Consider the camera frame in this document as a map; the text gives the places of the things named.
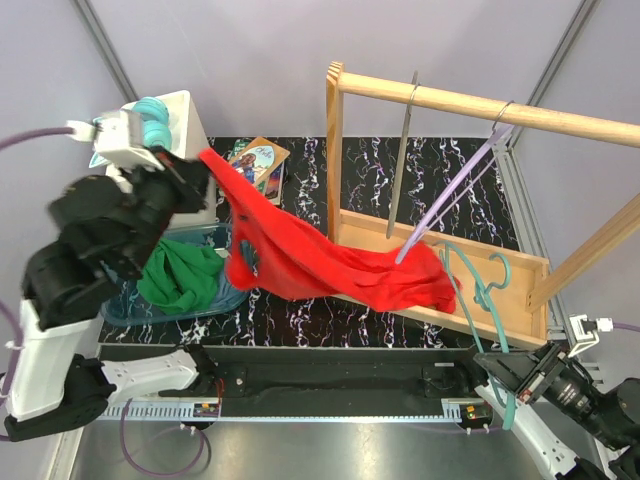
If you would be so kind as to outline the green tank top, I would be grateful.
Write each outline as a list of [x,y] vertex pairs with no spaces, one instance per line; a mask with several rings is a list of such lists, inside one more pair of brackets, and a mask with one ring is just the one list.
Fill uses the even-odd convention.
[[137,281],[137,289],[166,315],[204,310],[218,293],[224,263],[212,247],[161,239]]

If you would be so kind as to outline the red tank top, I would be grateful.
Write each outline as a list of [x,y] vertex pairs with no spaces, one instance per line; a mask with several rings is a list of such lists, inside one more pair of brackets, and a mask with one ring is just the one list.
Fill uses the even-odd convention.
[[429,246],[413,247],[398,262],[396,250],[337,245],[271,204],[213,149],[199,158],[231,207],[226,274],[235,288],[260,288],[289,301],[345,295],[377,312],[414,306],[455,311],[457,284]]

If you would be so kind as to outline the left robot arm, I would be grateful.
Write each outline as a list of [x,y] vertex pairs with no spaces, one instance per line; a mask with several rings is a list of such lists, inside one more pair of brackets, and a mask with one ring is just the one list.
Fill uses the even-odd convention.
[[5,439],[20,442],[84,427],[108,407],[160,392],[208,394],[216,372],[200,348],[116,364],[83,356],[86,334],[119,280],[141,276],[177,213],[205,208],[211,178],[201,161],[155,147],[157,167],[135,166],[130,191],[106,175],[83,177],[53,201],[58,238],[27,262],[20,333],[4,375]]

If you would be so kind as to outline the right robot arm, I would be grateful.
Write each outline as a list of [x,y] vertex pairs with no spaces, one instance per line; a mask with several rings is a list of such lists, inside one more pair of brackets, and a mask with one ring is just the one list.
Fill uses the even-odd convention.
[[627,378],[606,393],[562,348],[549,342],[534,351],[477,353],[454,371],[454,384],[466,396],[476,396],[490,375],[523,404],[544,398],[562,414],[612,451],[609,462],[617,479],[639,477],[639,380]]

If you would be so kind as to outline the grey hanger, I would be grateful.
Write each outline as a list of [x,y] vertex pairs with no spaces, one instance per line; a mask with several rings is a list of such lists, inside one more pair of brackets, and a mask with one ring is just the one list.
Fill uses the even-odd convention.
[[413,101],[415,98],[416,90],[420,86],[419,72],[417,70],[415,70],[413,73],[412,85],[413,85],[413,89],[412,89],[409,101],[406,104],[402,132],[401,132],[401,137],[399,142],[399,149],[396,157],[395,176],[393,179],[389,218],[387,221],[387,228],[386,228],[386,234],[385,234],[387,239],[390,239],[394,232],[395,223],[396,223],[397,214],[398,214],[403,175],[404,175],[404,164],[406,160],[406,150],[408,145],[410,123],[411,123],[411,116],[412,116],[412,109],[413,109]]

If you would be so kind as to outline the teal hanger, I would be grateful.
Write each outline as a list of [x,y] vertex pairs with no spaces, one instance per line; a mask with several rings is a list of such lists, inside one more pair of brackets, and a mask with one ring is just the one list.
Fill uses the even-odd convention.
[[[506,256],[501,253],[492,253],[489,255],[490,260],[497,260],[501,262],[504,270],[504,278],[501,283],[497,283],[493,281],[486,284],[482,280],[479,271],[474,267],[471,260],[459,247],[455,246],[452,242],[449,242],[449,241],[438,242],[437,246],[442,247],[442,250],[439,252],[439,258],[444,266],[445,272],[449,280],[452,282],[454,286],[456,298],[458,300],[458,303],[462,307],[464,316],[467,320],[468,326],[471,329],[472,337],[474,338],[474,342],[479,352],[484,353],[485,350],[484,350],[484,347],[482,346],[482,342],[480,340],[478,330],[474,324],[473,315],[471,314],[465,300],[463,299],[461,288],[457,285],[456,280],[454,279],[454,274],[450,266],[452,252],[454,252],[457,255],[457,257],[463,262],[464,266],[467,268],[467,270],[469,271],[469,273],[473,278],[474,302],[477,305],[479,305],[483,311],[491,314],[494,326],[496,328],[496,333],[498,336],[500,351],[502,353],[509,353],[510,349],[508,345],[506,331],[504,329],[501,317],[498,313],[496,304],[491,297],[491,292],[494,289],[504,290],[511,283],[512,270]],[[505,416],[503,417],[502,429],[505,431],[508,431],[514,426],[514,423],[515,423],[515,416],[516,416],[515,395],[512,393],[507,393],[504,388],[499,387],[497,380],[493,376],[489,376],[489,384],[493,390],[496,400],[498,401],[498,405],[505,409]]]

